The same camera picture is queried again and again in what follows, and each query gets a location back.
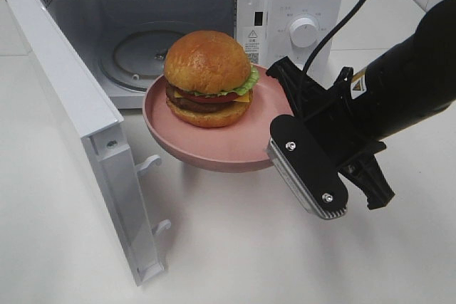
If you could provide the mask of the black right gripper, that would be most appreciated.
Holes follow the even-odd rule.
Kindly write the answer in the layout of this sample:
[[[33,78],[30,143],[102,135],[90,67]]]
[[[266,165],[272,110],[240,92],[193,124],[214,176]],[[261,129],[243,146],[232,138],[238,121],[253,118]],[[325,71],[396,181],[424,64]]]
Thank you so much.
[[[386,146],[363,133],[348,109],[352,67],[342,68],[328,90],[287,56],[273,63],[266,75],[278,80],[293,114],[303,119],[336,169],[364,193],[368,209],[387,206],[395,193],[375,158]]]

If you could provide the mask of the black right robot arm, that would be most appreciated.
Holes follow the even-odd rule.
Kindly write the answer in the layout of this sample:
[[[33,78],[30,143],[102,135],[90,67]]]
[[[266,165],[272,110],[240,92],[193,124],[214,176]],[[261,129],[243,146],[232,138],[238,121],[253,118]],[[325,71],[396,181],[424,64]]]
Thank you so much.
[[[375,155],[384,139],[455,101],[455,0],[434,5],[416,31],[364,69],[342,68],[323,88],[289,58],[266,72],[291,107],[270,124],[268,155],[301,205],[322,219],[343,216],[344,181],[369,209],[393,198]]]

